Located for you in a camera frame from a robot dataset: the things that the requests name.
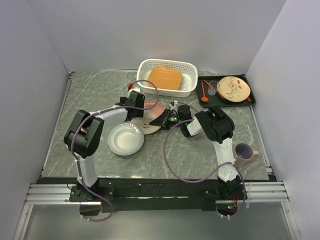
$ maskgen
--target pink mug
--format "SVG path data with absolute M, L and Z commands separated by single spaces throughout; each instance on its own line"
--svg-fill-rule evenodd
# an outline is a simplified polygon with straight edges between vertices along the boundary
M 239 143 L 234 148 L 235 165 L 239 168 L 247 162 L 255 159 L 259 152 L 253 150 L 253 148 L 246 143 Z

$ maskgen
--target plate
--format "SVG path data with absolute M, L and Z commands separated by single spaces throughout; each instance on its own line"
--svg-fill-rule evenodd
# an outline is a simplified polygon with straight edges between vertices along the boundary
M 234 103 L 246 100 L 251 93 L 249 85 L 236 76 L 226 76 L 219 84 L 219 95 Z
M 155 105 L 155 103 L 155 101 L 146 101 L 144 102 L 144 108 L 150 108 Z M 161 116 L 164 111 L 164 106 L 158 103 L 154 108 L 145 110 L 143 112 L 143 117 L 135 117 L 129 123 L 137 125 L 139 128 L 141 128 L 144 135 L 153 134 L 158 131 L 161 126 L 152 126 L 149 125 L 149 123 Z
M 136 153 L 144 144 L 143 131 L 132 123 L 122 123 L 111 130 L 108 144 L 112 152 L 121 156 Z

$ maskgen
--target marble table surface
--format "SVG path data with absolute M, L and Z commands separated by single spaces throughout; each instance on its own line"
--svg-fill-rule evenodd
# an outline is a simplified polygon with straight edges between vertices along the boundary
M 94 112 L 111 107 L 127 95 L 128 83 L 135 81 L 134 71 L 77 71 L 71 74 L 70 87 L 65 99 L 53 142 L 44 164 L 42 177 L 76 177 L 77 169 L 73 156 L 63 142 L 64 135 L 78 110 Z M 210 76 L 215 73 L 202 73 Z M 146 94 L 146 101 L 155 101 L 156 95 Z M 159 103 L 165 108 L 172 97 L 161 96 Z M 176 98 L 204 110 L 199 105 L 197 93 L 193 91 L 186 98 Z M 237 143 L 247 143 L 260 155 L 240 168 L 246 180 L 268 180 L 266 163 L 258 139 L 256 125 L 249 107 L 228 107 L 223 110 L 235 124 L 233 147 Z M 108 146 L 108 135 L 114 126 L 102 132 L 100 145 L 95 153 L 95 169 L 105 178 L 175 178 L 163 160 L 163 143 L 167 131 L 146 135 L 142 148 L 133 155 L 119 156 Z M 185 138 L 179 129 L 174 129 L 167 142 L 167 159 L 173 170 L 182 178 L 199 179 L 218 166 L 215 149 L 204 133 Z M 217 179 L 215 173 L 210 178 Z

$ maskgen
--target plastic basket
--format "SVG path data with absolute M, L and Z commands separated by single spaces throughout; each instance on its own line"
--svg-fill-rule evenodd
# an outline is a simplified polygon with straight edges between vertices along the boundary
M 182 81 L 178 90 L 169 90 L 159 88 L 159 94 L 162 96 L 185 98 L 196 89 L 198 82 L 198 71 L 197 68 L 191 63 L 182 61 L 170 61 L 161 59 L 147 59 L 140 64 L 136 79 L 137 80 L 148 80 L 149 75 L 155 67 L 168 67 L 177 69 L 182 73 Z M 144 93 L 157 94 L 153 87 L 149 87 L 146 82 L 138 82 L 139 86 Z

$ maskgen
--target plastic cup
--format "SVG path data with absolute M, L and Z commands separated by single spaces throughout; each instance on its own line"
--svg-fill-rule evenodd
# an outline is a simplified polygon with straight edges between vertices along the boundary
M 217 81 L 211 81 L 211 82 L 209 82 L 208 94 L 209 94 L 210 96 L 216 95 L 219 87 L 220 87 L 219 82 L 217 82 Z

